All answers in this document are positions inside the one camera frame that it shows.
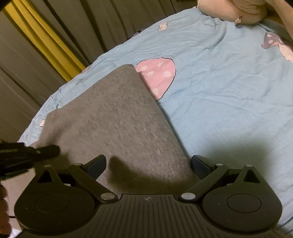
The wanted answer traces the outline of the person's left hand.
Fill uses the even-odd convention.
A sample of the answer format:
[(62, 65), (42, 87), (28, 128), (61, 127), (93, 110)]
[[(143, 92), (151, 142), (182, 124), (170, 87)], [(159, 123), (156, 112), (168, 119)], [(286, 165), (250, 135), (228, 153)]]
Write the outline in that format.
[(6, 189), (1, 185), (1, 235), (8, 237), (11, 233), (11, 225), (9, 223), (8, 204), (5, 197)]

